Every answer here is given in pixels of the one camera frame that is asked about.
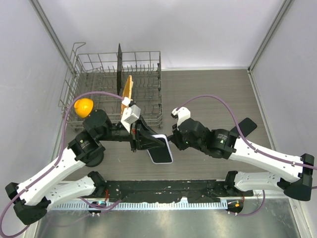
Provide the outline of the lavender smartphone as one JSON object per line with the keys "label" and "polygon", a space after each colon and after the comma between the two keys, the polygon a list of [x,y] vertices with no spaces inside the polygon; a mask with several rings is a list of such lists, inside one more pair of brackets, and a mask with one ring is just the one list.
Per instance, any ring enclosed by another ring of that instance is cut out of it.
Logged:
{"label": "lavender smartphone", "polygon": [[147,150],[152,162],[154,164],[171,164],[173,162],[173,156],[167,136],[164,134],[157,134],[153,135],[153,137],[162,142],[163,146]]}

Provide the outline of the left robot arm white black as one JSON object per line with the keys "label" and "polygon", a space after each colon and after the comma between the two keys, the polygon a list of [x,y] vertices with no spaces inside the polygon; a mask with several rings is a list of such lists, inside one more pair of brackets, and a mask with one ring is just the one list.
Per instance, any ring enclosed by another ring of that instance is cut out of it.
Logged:
{"label": "left robot arm white black", "polygon": [[102,197],[106,182],[98,172],[90,172],[74,183],[58,183],[76,170],[96,167],[104,159],[102,141],[129,142],[132,151],[167,149],[165,135],[156,134],[139,117],[127,130],[121,123],[112,123],[103,110],[94,110],[83,122],[80,132],[60,155],[36,175],[22,183],[9,183],[6,193],[14,202],[13,209],[19,220],[30,225],[54,206],[82,196]]}

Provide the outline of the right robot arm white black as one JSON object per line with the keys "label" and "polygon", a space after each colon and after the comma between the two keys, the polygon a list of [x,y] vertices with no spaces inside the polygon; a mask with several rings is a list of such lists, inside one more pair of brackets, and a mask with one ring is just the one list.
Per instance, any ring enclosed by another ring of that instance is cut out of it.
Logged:
{"label": "right robot arm white black", "polygon": [[312,155],[282,154],[244,140],[233,131],[209,130],[193,119],[173,125],[168,140],[179,150],[191,147],[213,158],[243,162],[263,169],[261,173],[229,171],[223,188],[230,196],[240,191],[276,190],[296,200],[311,199],[315,160]]}

